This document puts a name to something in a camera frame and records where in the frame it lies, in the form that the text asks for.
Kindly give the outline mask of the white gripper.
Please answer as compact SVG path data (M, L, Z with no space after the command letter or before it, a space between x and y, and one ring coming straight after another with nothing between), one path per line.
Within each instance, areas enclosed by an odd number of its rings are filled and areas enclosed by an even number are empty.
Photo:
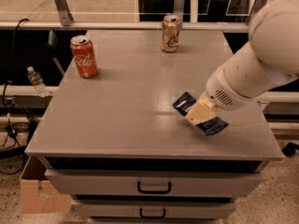
M222 65L208 79L205 91L187 113L186 120L196 126L216 118L216 109L234 111L252 101L252 98L238 94L229 85Z

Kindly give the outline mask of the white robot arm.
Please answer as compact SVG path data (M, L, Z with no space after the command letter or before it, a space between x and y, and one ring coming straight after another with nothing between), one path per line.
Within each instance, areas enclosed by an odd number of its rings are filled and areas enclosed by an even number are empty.
M298 77L299 0L273 0L251 19L249 41L211 75L186 119L210 121Z

